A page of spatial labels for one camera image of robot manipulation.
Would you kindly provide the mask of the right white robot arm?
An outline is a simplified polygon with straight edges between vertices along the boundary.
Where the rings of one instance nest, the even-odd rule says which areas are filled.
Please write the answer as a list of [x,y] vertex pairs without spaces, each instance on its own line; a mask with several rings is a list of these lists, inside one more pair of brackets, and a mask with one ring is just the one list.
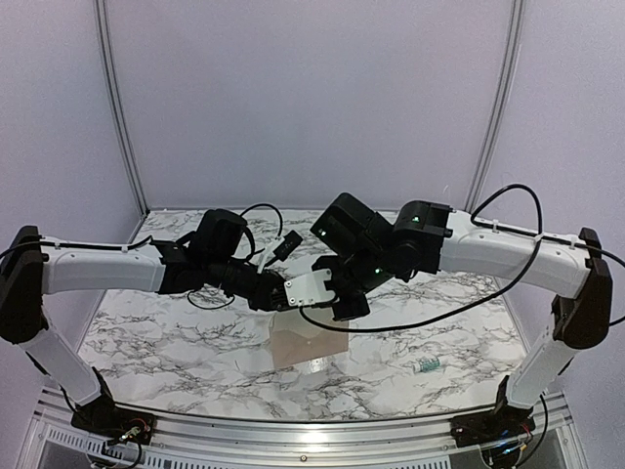
[[330,252],[313,269],[329,274],[314,300],[341,323],[369,315],[367,294],[389,280],[408,282],[418,273],[471,273],[528,283],[555,293],[547,335],[498,388],[483,428],[503,438],[521,423],[540,393],[582,350],[607,336],[613,283],[597,234],[546,234],[496,225],[449,205],[413,200],[393,221],[347,192],[312,224]]

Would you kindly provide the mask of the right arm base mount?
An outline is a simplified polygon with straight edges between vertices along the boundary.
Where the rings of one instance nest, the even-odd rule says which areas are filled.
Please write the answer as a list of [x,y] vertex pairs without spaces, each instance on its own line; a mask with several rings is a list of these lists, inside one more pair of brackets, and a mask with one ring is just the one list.
[[493,409],[458,415],[450,420],[450,436],[458,448],[512,438],[536,428],[531,417],[532,406],[520,408],[509,404],[508,382],[509,377],[505,376],[499,384]]

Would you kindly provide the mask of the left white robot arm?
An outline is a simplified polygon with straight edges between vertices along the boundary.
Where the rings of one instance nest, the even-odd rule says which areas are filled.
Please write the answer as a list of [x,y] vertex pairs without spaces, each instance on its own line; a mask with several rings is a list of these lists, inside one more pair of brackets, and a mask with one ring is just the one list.
[[211,286],[246,300],[254,311],[280,311],[288,303],[283,277],[259,272],[249,259],[235,255],[248,231],[244,218],[225,209],[207,211],[195,230],[177,240],[79,242],[44,236],[25,225],[1,254],[1,337],[20,347],[85,409],[100,433],[116,434],[123,426],[122,411],[98,373],[52,324],[46,298],[108,290],[177,295]]

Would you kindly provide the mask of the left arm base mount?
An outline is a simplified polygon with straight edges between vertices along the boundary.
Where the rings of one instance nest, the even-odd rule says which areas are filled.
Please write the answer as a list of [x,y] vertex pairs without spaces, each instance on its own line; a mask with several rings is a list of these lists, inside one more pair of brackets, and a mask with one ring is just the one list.
[[152,438],[155,416],[151,413],[120,407],[102,376],[97,372],[100,393],[85,404],[73,406],[71,425],[74,428],[108,437],[115,443],[132,440],[148,445]]

